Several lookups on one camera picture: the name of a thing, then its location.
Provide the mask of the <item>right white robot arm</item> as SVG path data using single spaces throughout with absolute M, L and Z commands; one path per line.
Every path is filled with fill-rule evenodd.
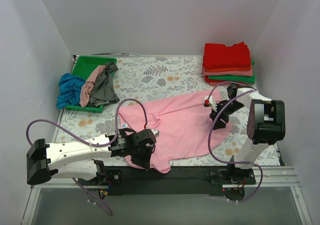
M 227 87 L 228 99 L 216 102 L 212 95 L 202 99 L 211 108 L 213 130 L 223 129 L 229 117 L 238 110 L 249 109 L 246 124 L 247 139 L 240 151 L 226 162 L 226 168 L 211 171 L 209 177 L 214 185 L 244 184 L 253 179 L 253 166 L 260 154 L 270 145 L 284 139 L 286 134 L 285 103 L 264 97 L 253 87 L 232 83 Z

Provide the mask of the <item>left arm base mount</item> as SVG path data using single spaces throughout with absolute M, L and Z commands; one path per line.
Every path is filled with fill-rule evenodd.
M 119 186 L 122 181 L 122 171 L 120 169 L 108 169 L 105 176 L 95 177 L 91 180 L 79 178 L 77 181 L 84 187 L 97 186 L 98 197 L 103 200 L 108 196 L 112 187 Z

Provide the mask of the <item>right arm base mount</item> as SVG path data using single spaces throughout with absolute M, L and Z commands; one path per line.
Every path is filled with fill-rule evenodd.
M 204 172 L 204 178 L 214 186 L 219 186 L 222 195 L 227 200 L 241 201 L 245 198 L 245 186 L 255 185 L 256 178 L 252 169 L 235 173 L 228 173 L 226 168 L 208 170 Z

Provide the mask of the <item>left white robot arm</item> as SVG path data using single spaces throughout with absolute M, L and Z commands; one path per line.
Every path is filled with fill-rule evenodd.
M 90 181 L 107 177 L 102 160 L 113 157 L 129 157 L 132 164 L 149 169 L 159 135 L 157 129 L 136 132 L 123 128 L 118 134 L 103 134 L 85 142 L 47 143 L 38 139 L 26 153 L 27 184 L 40 185 L 52 178 Z

